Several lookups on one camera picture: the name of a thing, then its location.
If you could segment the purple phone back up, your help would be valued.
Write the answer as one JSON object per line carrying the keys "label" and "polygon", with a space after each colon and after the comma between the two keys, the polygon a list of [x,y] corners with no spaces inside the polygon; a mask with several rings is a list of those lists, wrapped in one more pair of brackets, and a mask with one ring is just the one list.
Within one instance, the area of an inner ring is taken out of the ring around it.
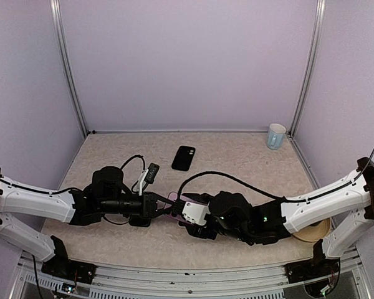
{"label": "purple phone back up", "polygon": [[[178,198],[178,193],[177,192],[170,192],[167,199],[169,199],[172,202],[176,202]],[[194,193],[194,192],[185,192],[182,193],[180,196],[180,200],[184,202],[194,202],[194,203],[199,203],[199,204],[207,204],[208,199],[204,194],[199,194],[199,193]],[[170,212],[166,216],[172,217],[174,219],[180,219],[181,216],[177,213]]]}

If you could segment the white-edged phone screen up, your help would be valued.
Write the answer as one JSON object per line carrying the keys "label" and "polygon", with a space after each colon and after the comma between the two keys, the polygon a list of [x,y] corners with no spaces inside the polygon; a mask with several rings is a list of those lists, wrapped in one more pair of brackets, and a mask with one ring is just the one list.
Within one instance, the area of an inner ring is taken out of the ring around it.
{"label": "white-edged phone screen up", "polygon": [[189,226],[189,224],[187,222],[184,222],[184,221],[178,221],[178,225],[180,227],[188,227]]}

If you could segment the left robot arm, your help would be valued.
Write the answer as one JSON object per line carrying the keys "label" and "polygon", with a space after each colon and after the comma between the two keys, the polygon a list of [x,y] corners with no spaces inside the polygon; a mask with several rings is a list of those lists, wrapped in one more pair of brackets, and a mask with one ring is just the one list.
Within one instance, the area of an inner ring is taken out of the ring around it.
{"label": "left robot arm", "polygon": [[47,262],[61,277],[75,270],[67,257],[63,242],[48,237],[16,219],[13,214],[54,219],[63,223],[87,226],[101,221],[107,214],[120,214],[132,224],[149,225],[150,221],[171,212],[158,208],[158,202],[169,204],[167,198],[153,192],[135,194],[123,183],[123,171],[106,166],[95,171],[85,189],[75,187],[61,191],[41,189],[15,182],[1,174],[0,169],[0,238]]}

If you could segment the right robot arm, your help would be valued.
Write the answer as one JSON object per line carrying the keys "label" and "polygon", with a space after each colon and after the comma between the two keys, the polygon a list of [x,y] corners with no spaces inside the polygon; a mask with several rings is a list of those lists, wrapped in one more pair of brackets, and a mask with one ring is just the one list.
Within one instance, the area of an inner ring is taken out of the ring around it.
{"label": "right robot arm", "polygon": [[318,277],[374,226],[374,162],[363,157],[357,163],[344,178],[301,196],[252,206],[242,194],[221,191],[204,203],[187,202],[181,216],[194,237],[215,239],[221,234],[248,245],[268,245],[346,212],[340,225],[320,238],[317,254],[306,263],[307,272]]}

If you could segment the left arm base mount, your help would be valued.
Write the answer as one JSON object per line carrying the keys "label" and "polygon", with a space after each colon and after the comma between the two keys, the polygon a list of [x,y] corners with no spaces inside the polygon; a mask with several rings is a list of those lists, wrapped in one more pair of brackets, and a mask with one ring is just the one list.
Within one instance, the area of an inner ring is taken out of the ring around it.
{"label": "left arm base mount", "polygon": [[54,235],[50,238],[54,243],[54,256],[43,262],[41,272],[53,277],[72,280],[75,283],[91,285],[96,272],[96,265],[69,259],[63,241]]}

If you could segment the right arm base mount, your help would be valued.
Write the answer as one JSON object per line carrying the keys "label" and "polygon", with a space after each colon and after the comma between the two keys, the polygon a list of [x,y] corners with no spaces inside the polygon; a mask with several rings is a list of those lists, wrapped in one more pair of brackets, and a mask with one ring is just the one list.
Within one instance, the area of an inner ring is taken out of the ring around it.
{"label": "right arm base mount", "polygon": [[340,258],[331,259],[326,257],[323,253],[322,245],[322,239],[314,244],[313,257],[311,259],[287,263],[284,266],[289,283],[324,277],[340,268]]}

